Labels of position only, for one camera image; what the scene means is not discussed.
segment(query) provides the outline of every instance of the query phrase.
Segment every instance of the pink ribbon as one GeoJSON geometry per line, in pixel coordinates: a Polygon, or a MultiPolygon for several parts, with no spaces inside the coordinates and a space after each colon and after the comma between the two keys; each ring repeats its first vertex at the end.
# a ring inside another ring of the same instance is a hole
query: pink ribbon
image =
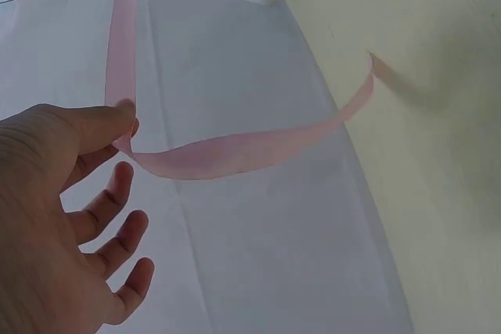
{"type": "MultiPolygon", "coordinates": [[[[106,66],[106,104],[135,102],[135,13],[137,0],[115,0],[106,66]]],[[[201,180],[260,170],[296,156],[355,115],[374,90],[371,71],[365,83],[335,117],[292,129],[229,135],[194,142],[162,153],[135,153],[131,137],[115,146],[149,172],[162,178],[201,180]]]]}

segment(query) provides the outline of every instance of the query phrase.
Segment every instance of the pink tape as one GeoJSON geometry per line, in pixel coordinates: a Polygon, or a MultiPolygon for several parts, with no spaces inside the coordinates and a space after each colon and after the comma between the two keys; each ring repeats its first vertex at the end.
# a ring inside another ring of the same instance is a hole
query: pink tape
{"type": "MultiPolygon", "coordinates": [[[[115,0],[106,67],[106,104],[135,102],[135,13],[137,0],[115,0]]],[[[247,133],[194,142],[162,153],[135,153],[131,135],[115,146],[149,172],[177,180],[214,179],[259,170],[296,156],[349,120],[369,100],[374,89],[370,74],[350,102],[323,122],[280,131],[247,133]]]]}

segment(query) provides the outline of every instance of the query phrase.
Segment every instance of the white paper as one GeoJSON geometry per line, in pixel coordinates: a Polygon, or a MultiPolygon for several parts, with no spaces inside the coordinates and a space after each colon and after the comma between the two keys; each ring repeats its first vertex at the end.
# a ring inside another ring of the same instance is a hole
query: white paper
{"type": "MultiPolygon", "coordinates": [[[[112,5],[19,0],[0,46],[0,115],[38,102],[102,103],[112,5]]],[[[307,124],[335,110],[283,2],[139,0],[137,23],[139,151],[307,124]]],[[[66,208],[90,200],[112,167],[65,195],[66,208]]],[[[173,182],[136,168],[133,208],[150,216],[137,257],[152,257],[157,271],[141,309],[103,334],[413,332],[344,129],[283,166],[217,181],[173,182]]]]}

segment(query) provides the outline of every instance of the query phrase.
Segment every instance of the wall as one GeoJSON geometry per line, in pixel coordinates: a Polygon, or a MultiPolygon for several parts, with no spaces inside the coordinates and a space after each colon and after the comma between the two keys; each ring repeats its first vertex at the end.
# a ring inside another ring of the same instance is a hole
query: wall
{"type": "Polygon", "coordinates": [[[501,331],[501,0],[287,0],[348,124],[418,334],[501,331]]]}

